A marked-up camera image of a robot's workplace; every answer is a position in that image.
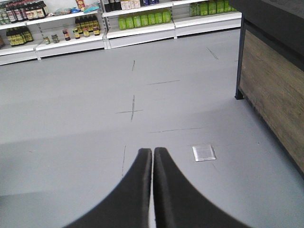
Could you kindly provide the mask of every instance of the store shelf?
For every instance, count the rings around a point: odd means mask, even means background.
[[[59,47],[64,47],[64,46],[76,45],[76,44],[83,44],[83,43],[93,42],[93,41],[98,41],[98,40],[101,40],[101,41],[103,40],[102,33],[99,36],[91,35],[90,37],[83,37],[83,35],[81,35],[80,39],[71,38],[71,40],[69,40],[69,41],[66,41],[65,39],[61,39],[60,42],[56,43],[56,44],[41,43],[38,47],[36,47],[36,51],[52,49],[52,48],[59,48]]]
[[[144,33],[172,30],[174,28],[175,28],[175,26],[174,26],[173,22],[160,24],[160,25],[151,25],[151,26],[146,26],[146,27],[141,27],[141,28],[126,29],[126,30],[119,30],[119,28],[111,28],[108,31],[106,37],[108,39],[111,39],[111,38],[139,35],[139,34],[144,34]]]
[[[207,0],[178,0],[178,1],[173,1],[173,6],[179,6],[179,5],[184,5],[184,4],[189,4],[199,1],[207,1]]]
[[[117,16],[117,15],[123,15],[123,14],[128,14],[128,13],[136,13],[136,12],[142,12],[142,11],[147,11],[147,10],[155,10],[155,9],[162,9],[162,8],[167,8],[167,7],[172,7],[172,1],[166,0],[162,1],[160,0],[161,3],[151,5],[151,6],[143,6],[138,9],[130,9],[130,10],[116,10],[112,12],[105,12],[103,13],[103,17],[111,17],[111,16]]]
[[[20,26],[26,26],[26,22],[17,22],[17,23],[12,23],[8,25],[0,25],[0,30],[2,29],[10,29],[10,28],[15,28],[15,27],[20,27]]]
[[[11,47],[6,45],[0,49],[0,56],[12,55],[16,53],[23,53],[29,51],[35,51],[35,48],[41,43],[41,40],[29,42],[23,46]]]
[[[213,14],[207,16],[196,16],[196,17],[185,17],[174,19],[174,24],[176,28],[182,28],[187,26],[201,25],[212,22],[241,19],[242,13],[240,12],[228,12],[221,14]]]
[[[54,21],[54,20],[62,20],[62,19],[67,19],[67,18],[81,17],[81,16],[95,14],[95,13],[97,13],[97,10],[89,12],[89,13],[84,13],[84,12],[70,13],[70,14],[66,14],[66,15],[52,16],[52,17],[47,17],[47,18],[43,18],[43,19],[32,20],[32,21],[28,21],[26,24],[27,25],[34,25],[34,24],[44,23],[44,22],[49,22],[49,21]]]

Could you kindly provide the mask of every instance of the green container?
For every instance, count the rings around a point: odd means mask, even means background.
[[[119,29],[125,30],[127,29],[127,24],[125,23],[125,18],[119,18],[118,19]]]
[[[156,24],[162,24],[162,12],[155,13],[155,22]]]
[[[141,16],[135,15],[135,16],[133,17],[133,22],[134,22],[134,27],[135,27],[135,28],[141,27],[141,26],[142,26]]]
[[[208,15],[208,3],[202,2],[202,4],[200,5],[200,15],[201,16]]]
[[[141,21],[142,21],[142,26],[148,26],[149,25],[148,15],[142,14]]]
[[[164,12],[162,12],[162,21],[164,23],[171,22],[171,12],[169,10],[165,10]]]
[[[217,13],[223,13],[224,12],[224,0],[218,0],[217,1]]]
[[[149,13],[148,14],[148,22],[149,22],[149,25],[155,25],[156,24],[154,13]]]
[[[201,6],[201,2],[198,2],[197,6],[196,6],[196,15],[199,16],[200,15],[200,6]]]
[[[208,3],[208,14],[216,14],[217,13],[217,3],[214,1],[209,1]]]
[[[231,6],[229,5],[229,0],[224,0],[224,12],[230,12],[231,11]]]
[[[189,15],[190,17],[194,17],[197,15],[197,4],[191,3],[189,6]]]
[[[127,25],[127,29],[133,29],[134,28],[134,22],[133,22],[133,17],[126,17],[125,23]]]

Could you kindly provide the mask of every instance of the wood panel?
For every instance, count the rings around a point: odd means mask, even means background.
[[[246,30],[239,87],[304,172],[304,72]]]

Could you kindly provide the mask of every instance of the dark bottle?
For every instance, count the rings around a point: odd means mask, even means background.
[[[98,27],[98,29],[100,30],[100,25],[98,23],[98,19],[96,15],[93,16],[93,27]]]
[[[82,30],[82,33],[83,33],[84,28],[86,27],[84,18],[81,17],[80,20],[79,20],[79,22],[80,22],[81,30]]]
[[[37,11],[39,19],[43,19],[46,17],[44,10],[39,3],[36,3],[36,11]]]
[[[14,11],[15,11],[17,20],[18,20],[19,22],[24,21],[24,17],[23,17],[22,11],[21,11],[19,5],[17,5],[16,2],[14,3],[14,8],[13,8],[13,9],[14,9]]]
[[[115,11],[115,0],[110,0],[111,11]]]
[[[12,9],[12,7],[10,6],[10,4],[8,4],[6,6],[6,12],[8,14],[9,20],[11,23],[16,23],[18,21],[15,11]]]
[[[122,10],[120,0],[115,0],[115,10]]]
[[[75,24],[76,24],[76,27],[78,29],[78,33],[83,34],[82,27],[80,25],[80,20],[78,18],[75,19]]]
[[[31,32],[29,31],[28,27],[24,26],[23,28],[23,33],[25,35],[25,38],[27,40],[27,42],[32,42],[34,41]]]
[[[89,30],[90,23],[89,23],[89,19],[87,17],[84,17],[84,22],[85,22],[85,28],[87,28],[87,30]]]
[[[111,12],[111,6],[110,6],[110,3],[109,3],[109,0],[103,0],[104,2],[104,9],[106,12]]]
[[[93,18],[91,16],[88,17],[88,21],[89,21],[89,32],[93,32]]]

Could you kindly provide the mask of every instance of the gray floor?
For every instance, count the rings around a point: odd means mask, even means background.
[[[232,30],[1,66],[0,227],[63,227],[115,187],[139,148],[164,146],[239,220],[302,228],[303,179],[234,99],[238,38]],[[202,143],[216,160],[194,161]]]

